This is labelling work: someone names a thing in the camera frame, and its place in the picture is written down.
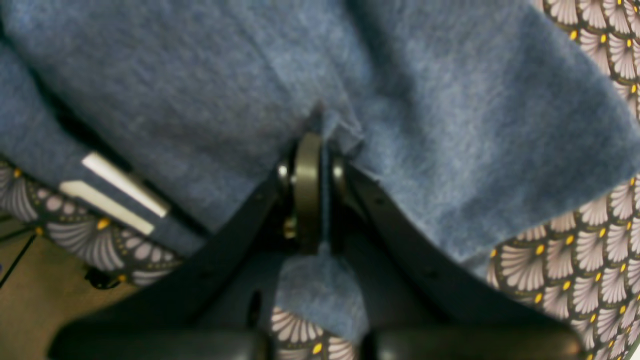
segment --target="black wire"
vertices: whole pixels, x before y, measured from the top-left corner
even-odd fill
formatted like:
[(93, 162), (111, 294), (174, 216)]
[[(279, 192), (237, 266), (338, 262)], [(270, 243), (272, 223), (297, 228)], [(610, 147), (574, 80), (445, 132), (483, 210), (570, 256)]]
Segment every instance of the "black wire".
[(18, 265), (18, 262), (20, 261), (20, 259), (22, 259), (24, 254), (27, 252), (27, 250), (29, 249), (29, 247), (31, 246), (31, 244), (33, 243), (33, 240), (35, 240), (35, 238), (36, 238), (36, 234), (31, 235), (31, 237), (27, 241), (27, 244), (25, 244), (25, 246), (20, 251), (20, 254), (18, 254), (18, 256), (15, 258), (15, 260), (13, 260), (13, 263), (11, 264), (9, 269), (6, 271), (4, 277), (0, 281), (0, 289), (3, 287), (3, 285), (7, 281), (7, 279), (9, 279), (9, 275), (11, 275), (11, 273), (13, 272), (13, 269), (15, 269), (15, 267)]

